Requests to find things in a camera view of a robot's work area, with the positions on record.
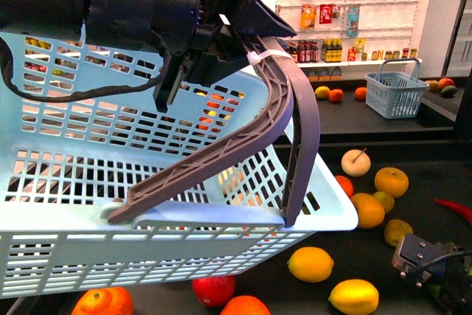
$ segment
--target lemon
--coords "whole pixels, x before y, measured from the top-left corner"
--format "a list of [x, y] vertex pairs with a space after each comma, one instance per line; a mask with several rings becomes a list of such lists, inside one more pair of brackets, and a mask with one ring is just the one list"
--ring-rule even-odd
[[395, 206], [395, 198], [393, 195], [384, 191], [377, 191], [373, 196], [382, 203], [383, 208], [385, 209], [385, 214], [390, 212]]
[[367, 315], [378, 307], [378, 291], [366, 280], [345, 280], [333, 288], [328, 300], [343, 314]]
[[315, 90], [315, 97], [320, 100], [327, 99], [328, 95], [330, 93], [330, 88], [327, 86], [320, 86], [316, 88]]
[[413, 229], [410, 224], [400, 219], [392, 219], [386, 224], [383, 236], [386, 243], [390, 246], [397, 247], [403, 237], [409, 232], [413, 234]]
[[295, 278], [303, 282], [317, 283], [331, 275], [334, 261], [325, 250], [306, 246], [296, 250], [287, 265]]

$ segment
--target white wall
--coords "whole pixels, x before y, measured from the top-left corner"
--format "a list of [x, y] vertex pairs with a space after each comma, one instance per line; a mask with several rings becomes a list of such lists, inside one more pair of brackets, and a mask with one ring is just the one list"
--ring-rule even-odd
[[441, 76], [459, 5], [460, 0], [429, 0], [418, 49], [421, 78]]

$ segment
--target black cable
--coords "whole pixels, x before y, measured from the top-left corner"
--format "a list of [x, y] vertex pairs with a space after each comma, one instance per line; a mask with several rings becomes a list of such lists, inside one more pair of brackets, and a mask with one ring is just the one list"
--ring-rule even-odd
[[75, 101], [87, 100], [87, 99], [94, 99], [97, 97], [105, 97], [110, 95], [118, 95], [118, 94], [130, 94], [132, 92], [140, 92], [144, 90], [148, 90], [153, 88], [154, 86], [159, 85], [164, 76], [167, 73], [167, 67], [169, 66], [169, 62], [171, 56], [167, 50], [167, 47], [163, 42], [160, 43], [159, 46], [159, 54], [164, 58], [164, 63], [162, 64], [161, 71], [159, 75], [154, 78], [149, 79], [146, 84], [142, 84], [140, 86], [103, 86], [97, 89], [90, 89], [87, 91], [76, 91], [70, 95], [62, 96], [62, 97], [45, 97], [45, 96], [38, 96], [34, 94], [29, 94], [27, 92], [21, 91], [15, 84], [12, 83], [13, 79], [13, 55], [6, 45], [6, 43], [1, 40], [1, 73], [3, 77], [3, 81], [5, 86], [11, 90], [14, 94], [18, 95], [27, 100], [38, 101], [41, 103], [71, 103]]
[[464, 251], [455, 252], [453, 254], [447, 254], [447, 255], [439, 256], [439, 257], [436, 257], [436, 258], [434, 258], [434, 259], [432, 259], [428, 262], [421, 263], [420, 265], [415, 267], [414, 270], [417, 271], [417, 272], [423, 272], [428, 267], [434, 266], [437, 263], [441, 263], [443, 261], [447, 261], [451, 258], [462, 257], [462, 256], [471, 256], [471, 255], [472, 255], [472, 250], [464, 250]]

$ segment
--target tangerine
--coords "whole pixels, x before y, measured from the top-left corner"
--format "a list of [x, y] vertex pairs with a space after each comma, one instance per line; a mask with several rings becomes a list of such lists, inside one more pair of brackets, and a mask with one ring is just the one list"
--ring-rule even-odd
[[354, 185], [346, 176], [337, 175], [334, 176], [336, 181], [341, 185], [343, 191], [347, 194], [347, 197], [351, 198], [354, 195]]
[[133, 315], [133, 298], [123, 287], [91, 289], [79, 299], [71, 315]]
[[232, 298], [220, 315], [271, 315], [266, 305], [251, 295]]
[[354, 97], [359, 101], [365, 101], [367, 97], [367, 88], [361, 86], [354, 91]]
[[339, 103], [344, 99], [344, 92], [341, 89], [333, 89], [327, 95], [327, 98], [332, 103]]

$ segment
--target red apple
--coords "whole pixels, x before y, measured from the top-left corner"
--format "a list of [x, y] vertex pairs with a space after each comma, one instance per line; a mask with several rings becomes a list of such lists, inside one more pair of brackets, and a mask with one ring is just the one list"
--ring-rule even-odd
[[456, 83], [454, 82], [454, 80], [452, 80], [451, 78], [449, 77], [444, 77], [443, 79], [440, 80], [440, 90], [443, 90], [446, 86], [449, 86], [449, 85], [456, 85]]
[[200, 278], [192, 281], [192, 288], [198, 300], [208, 308], [225, 305], [236, 289], [236, 276]]

